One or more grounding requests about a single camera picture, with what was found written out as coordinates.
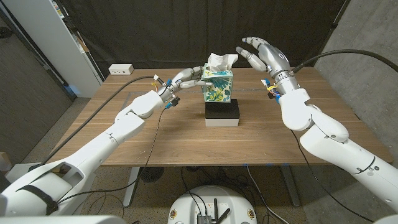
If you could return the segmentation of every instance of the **table top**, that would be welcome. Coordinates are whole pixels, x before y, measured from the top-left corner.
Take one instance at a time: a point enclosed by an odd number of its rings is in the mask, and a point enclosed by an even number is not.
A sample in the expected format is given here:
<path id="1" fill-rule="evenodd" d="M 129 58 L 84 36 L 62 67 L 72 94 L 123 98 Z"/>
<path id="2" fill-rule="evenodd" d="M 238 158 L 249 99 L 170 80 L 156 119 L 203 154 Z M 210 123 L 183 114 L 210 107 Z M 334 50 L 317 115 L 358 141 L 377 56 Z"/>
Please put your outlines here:
<path id="1" fill-rule="evenodd" d="M 173 78 L 182 69 L 134 70 L 131 75 L 110 75 L 86 105 L 60 144 L 81 125 L 109 96 L 127 81 L 143 75 L 157 74 L 161 79 Z M 148 166 L 241 166 L 304 165 L 297 142 L 282 122 L 280 106 L 267 96 L 261 79 L 266 73 L 252 68 L 233 68 L 232 97 L 238 99 L 240 119 L 238 127 L 206 127 L 205 102 L 199 86 L 180 91 L 176 107 L 165 110 L 160 121 L 154 150 Z M 350 139 L 386 162 L 393 157 L 354 114 L 331 86 L 314 68 L 303 68 L 296 74 L 302 88 L 311 97 L 308 101 L 325 114 L 341 122 Z M 123 105 L 154 90 L 144 79 L 130 84 L 116 95 L 51 161 L 67 157 L 113 124 Z M 146 119 L 144 129 L 121 144 L 103 163 L 105 166 L 143 166 L 154 140 L 160 110 Z M 295 132 L 299 138 L 305 131 Z M 312 164 L 328 164 L 305 151 Z"/>

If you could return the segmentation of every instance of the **power strip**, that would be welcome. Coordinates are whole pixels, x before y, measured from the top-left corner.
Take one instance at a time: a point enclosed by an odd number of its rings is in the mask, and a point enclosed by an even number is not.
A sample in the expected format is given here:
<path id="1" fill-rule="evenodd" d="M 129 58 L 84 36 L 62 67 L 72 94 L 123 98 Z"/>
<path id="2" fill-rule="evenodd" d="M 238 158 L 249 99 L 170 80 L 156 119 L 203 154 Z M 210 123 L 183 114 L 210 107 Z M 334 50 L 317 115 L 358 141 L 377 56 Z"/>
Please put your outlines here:
<path id="1" fill-rule="evenodd" d="M 108 70 L 111 75 L 130 75 L 134 68 L 132 64 L 112 64 Z"/>

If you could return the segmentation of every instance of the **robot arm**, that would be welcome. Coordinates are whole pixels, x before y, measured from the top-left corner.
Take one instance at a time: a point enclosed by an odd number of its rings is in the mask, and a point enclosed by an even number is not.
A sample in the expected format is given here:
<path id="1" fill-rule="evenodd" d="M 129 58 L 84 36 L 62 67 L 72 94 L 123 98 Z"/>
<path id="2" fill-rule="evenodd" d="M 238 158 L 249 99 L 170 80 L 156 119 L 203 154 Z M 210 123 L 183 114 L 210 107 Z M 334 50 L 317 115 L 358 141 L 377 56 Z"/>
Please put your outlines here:
<path id="1" fill-rule="evenodd" d="M 308 129 L 300 138 L 301 145 L 314 156 L 349 172 L 398 212 L 398 170 L 350 140 L 340 122 L 315 105 L 306 104 L 310 97 L 297 83 L 289 61 L 279 49 L 257 37 L 242 41 L 257 48 L 260 58 L 241 47 L 236 51 L 246 57 L 253 68 L 268 72 L 275 79 L 284 124 L 293 131 Z"/>
<path id="2" fill-rule="evenodd" d="M 84 201 L 79 195 L 63 201 L 63 198 L 89 190 L 93 172 L 124 141 L 137 135 L 145 125 L 144 119 L 154 110 L 170 101 L 166 108 L 176 106 L 180 98 L 174 94 L 195 85 L 212 85 L 199 81 L 202 67 L 186 68 L 175 78 L 163 83 L 163 87 L 139 96 L 118 113 L 115 122 L 107 130 L 84 145 L 74 154 L 40 166 L 12 183 L 1 196 L 7 200 L 5 216 L 71 215 Z"/>

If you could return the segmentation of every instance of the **black backdrop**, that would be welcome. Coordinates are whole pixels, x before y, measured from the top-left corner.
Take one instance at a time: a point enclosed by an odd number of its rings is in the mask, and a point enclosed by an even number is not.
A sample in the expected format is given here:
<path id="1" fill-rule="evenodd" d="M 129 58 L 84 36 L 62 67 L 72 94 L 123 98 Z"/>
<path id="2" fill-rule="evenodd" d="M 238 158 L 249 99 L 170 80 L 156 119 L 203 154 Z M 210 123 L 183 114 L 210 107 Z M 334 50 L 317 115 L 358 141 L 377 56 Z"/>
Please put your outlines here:
<path id="1" fill-rule="evenodd" d="M 112 63 L 134 68 L 203 65 L 235 54 L 243 37 L 262 37 L 295 66 L 318 54 L 345 0 L 62 0 L 104 75 Z M 234 67 L 248 67 L 242 58 Z"/>

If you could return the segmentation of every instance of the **tissue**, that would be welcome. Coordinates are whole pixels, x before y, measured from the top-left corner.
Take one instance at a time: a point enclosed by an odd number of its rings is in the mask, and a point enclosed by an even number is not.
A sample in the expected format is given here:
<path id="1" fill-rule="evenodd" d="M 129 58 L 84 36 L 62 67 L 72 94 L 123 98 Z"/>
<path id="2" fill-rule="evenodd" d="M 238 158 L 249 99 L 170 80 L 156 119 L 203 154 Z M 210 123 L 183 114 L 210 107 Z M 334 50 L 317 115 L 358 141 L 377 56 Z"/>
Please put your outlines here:
<path id="1" fill-rule="evenodd" d="M 223 56 L 219 56 L 217 54 L 211 53 L 207 62 L 208 70 L 212 72 L 230 70 L 232 68 L 232 64 L 235 63 L 237 60 L 237 54 L 226 54 Z"/>

